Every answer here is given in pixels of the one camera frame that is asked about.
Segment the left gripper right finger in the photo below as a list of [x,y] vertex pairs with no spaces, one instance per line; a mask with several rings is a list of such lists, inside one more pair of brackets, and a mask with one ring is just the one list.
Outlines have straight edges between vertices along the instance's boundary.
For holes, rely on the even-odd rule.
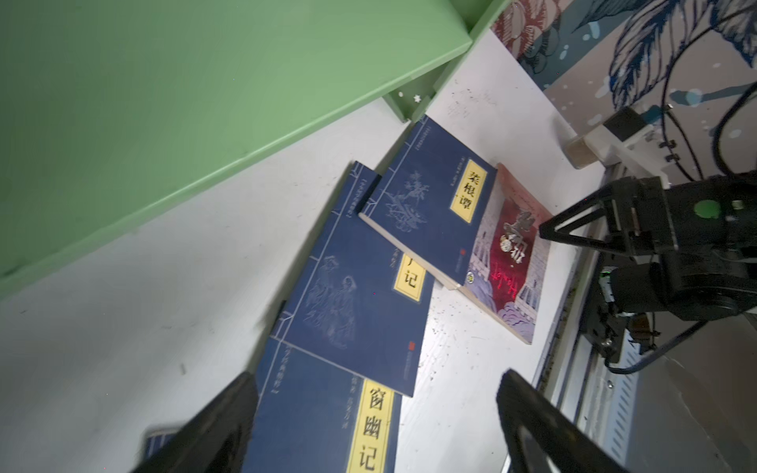
[[514,370],[505,372],[496,396],[513,472],[623,472]]

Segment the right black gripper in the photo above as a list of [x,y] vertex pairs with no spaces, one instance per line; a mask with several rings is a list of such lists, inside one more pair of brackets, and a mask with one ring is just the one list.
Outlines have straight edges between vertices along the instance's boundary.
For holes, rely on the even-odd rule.
[[[613,224],[600,240],[577,230]],[[740,251],[756,257],[756,173],[710,177],[662,187],[658,177],[624,177],[539,226],[542,240],[614,254],[650,255],[684,250]]]

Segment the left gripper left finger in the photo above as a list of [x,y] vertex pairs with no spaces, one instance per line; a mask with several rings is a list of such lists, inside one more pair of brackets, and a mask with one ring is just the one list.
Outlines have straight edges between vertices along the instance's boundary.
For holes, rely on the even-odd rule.
[[255,377],[242,372],[136,472],[240,472],[258,404]]

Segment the pink red illustrated book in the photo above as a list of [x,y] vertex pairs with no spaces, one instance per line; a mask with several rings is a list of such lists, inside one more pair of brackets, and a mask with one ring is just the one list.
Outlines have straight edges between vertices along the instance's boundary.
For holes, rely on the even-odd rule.
[[551,214],[503,165],[474,242],[459,291],[531,344],[536,327],[550,243],[539,225]]

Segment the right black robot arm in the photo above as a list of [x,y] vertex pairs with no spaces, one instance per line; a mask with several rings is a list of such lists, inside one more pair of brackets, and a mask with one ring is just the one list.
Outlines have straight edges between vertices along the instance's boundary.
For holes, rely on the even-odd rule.
[[621,313],[736,317],[756,305],[756,173],[664,188],[622,177],[539,227],[540,238],[650,262],[608,275]]

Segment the leftmost blue book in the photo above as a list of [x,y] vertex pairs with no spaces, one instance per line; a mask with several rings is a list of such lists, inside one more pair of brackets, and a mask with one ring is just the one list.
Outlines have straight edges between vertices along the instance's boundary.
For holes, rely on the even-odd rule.
[[145,461],[164,447],[179,431],[179,428],[160,428],[149,431],[143,441],[142,460]]

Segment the blue book yellow label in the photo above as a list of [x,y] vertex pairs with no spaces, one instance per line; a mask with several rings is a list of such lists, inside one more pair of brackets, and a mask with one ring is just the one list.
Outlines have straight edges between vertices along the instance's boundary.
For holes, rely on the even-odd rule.
[[360,217],[457,290],[496,177],[494,166],[426,116],[401,143]]
[[392,472],[403,397],[269,338],[244,472]]

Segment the green wooden two-tier shelf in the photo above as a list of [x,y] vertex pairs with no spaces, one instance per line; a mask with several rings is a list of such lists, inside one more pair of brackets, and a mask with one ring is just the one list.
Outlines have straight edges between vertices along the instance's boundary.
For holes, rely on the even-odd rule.
[[501,1],[5,1],[9,296],[331,122],[425,112]]

